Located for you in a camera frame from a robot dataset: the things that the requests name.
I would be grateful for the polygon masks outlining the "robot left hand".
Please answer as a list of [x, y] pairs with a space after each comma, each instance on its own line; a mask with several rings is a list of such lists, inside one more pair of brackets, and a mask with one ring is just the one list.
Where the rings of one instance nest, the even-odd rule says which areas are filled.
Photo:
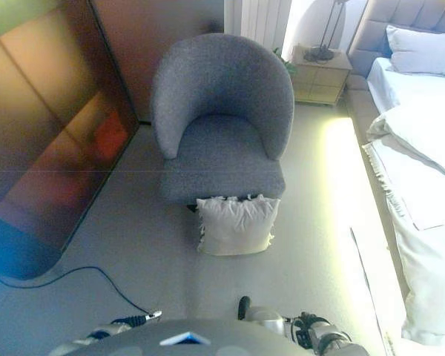
[[130, 316], [130, 317], [118, 318], [118, 319], [113, 320], [111, 323], [112, 324], [122, 324], [122, 325], [129, 326], [131, 328], [135, 328], [138, 326], [143, 326], [150, 320], [159, 319], [161, 316], [162, 316], [162, 311], [158, 310], [158, 311], [151, 312], [150, 314], [134, 315], [134, 316]]

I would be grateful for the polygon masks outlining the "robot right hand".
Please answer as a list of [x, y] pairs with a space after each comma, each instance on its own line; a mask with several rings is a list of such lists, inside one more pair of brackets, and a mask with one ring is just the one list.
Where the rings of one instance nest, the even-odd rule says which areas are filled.
[[298, 328], [300, 331], [308, 330], [313, 323], [324, 321], [325, 319], [317, 316], [316, 314], [309, 314], [307, 312], [303, 312], [300, 316], [294, 317], [291, 320], [290, 327], [293, 332], [295, 328]]

